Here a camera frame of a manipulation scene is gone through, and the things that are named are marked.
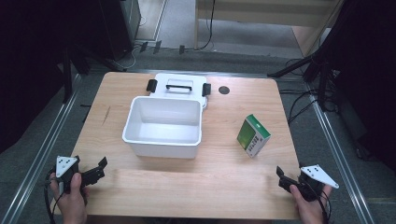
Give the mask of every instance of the human hand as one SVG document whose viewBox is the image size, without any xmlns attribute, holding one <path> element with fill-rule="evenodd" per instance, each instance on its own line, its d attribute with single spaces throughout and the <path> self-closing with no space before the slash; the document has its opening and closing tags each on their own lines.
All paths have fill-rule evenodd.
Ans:
<svg viewBox="0 0 396 224">
<path fill-rule="evenodd" d="M 56 182 L 55 173 L 50 175 L 50 188 L 55 200 L 59 198 L 59 187 Z M 70 184 L 70 193 L 64 193 L 58 201 L 58 207 L 64 217 L 64 224 L 85 224 L 87 221 L 87 210 L 84 199 L 81 196 L 79 187 L 81 186 L 81 174 L 75 173 Z"/>
<path fill-rule="evenodd" d="M 317 200 L 313 202 L 307 202 L 304 198 L 303 195 L 301 195 L 300 191 L 298 188 L 294 185 L 290 185 L 290 192 L 294 198 L 294 201 L 296 202 L 295 206 L 297 211 L 300 214 L 300 219 L 304 224 L 319 224 L 323 223 L 323 214 L 322 214 L 322 208 L 317 202 Z M 332 192 L 332 187 L 325 185 L 323 187 L 323 192 L 330 197 L 330 193 Z M 327 203 L 327 198 L 322 193 L 322 197 L 320 197 L 320 200 L 322 201 L 323 205 L 326 207 Z"/>
</svg>

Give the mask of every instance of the white plastic bin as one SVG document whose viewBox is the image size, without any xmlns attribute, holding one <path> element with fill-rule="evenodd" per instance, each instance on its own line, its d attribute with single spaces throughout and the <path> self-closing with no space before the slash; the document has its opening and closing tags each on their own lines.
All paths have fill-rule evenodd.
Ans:
<svg viewBox="0 0 396 224">
<path fill-rule="evenodd" d="M 195 158 L 202 110 L 195 100 L 138 96 L 132 101 L 122 139 L 138 156 Z"/>
</svg>

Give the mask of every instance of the small green box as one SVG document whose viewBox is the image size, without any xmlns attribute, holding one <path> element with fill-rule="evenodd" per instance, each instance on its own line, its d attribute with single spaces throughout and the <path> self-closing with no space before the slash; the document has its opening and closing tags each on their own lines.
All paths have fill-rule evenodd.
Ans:
<svg viewBox="0 0 396 224">
<path fill-rule="evenodd" d="M 246 117 L 236 139 L 249 157 L 253 158 L 259 154 L 270 137 L 271 134 L 251 114 Z"/>
</svg>

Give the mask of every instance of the black hole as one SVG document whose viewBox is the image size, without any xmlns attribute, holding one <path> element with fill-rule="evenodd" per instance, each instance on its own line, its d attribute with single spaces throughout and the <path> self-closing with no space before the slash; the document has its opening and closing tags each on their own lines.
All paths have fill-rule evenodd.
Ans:
<svg viewBox="0 0 396 224">
<path fill-rule="evenodd" d="M 219 92 L 220 92 L 221 94 L 226 95 L 226 94 L 230 93 L 230 88 L 228 88 L 228 87 L 226 87 L 226 86 L 222 86 L 222 87 L 219 88 Z"/>
</svg>

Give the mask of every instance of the black handle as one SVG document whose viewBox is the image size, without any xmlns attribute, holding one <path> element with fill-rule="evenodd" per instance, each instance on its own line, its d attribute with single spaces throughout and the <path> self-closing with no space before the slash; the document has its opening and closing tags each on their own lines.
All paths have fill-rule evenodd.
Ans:
<svg viewBox="0 0 396 224">
<path fill-rule="evenodd" d="M 166 89 L 170 89 L 170 88 L 189 89 L 190 91 L 192 91 L 192 87 L 190 86 L 166 85 Z"/>
</svg>

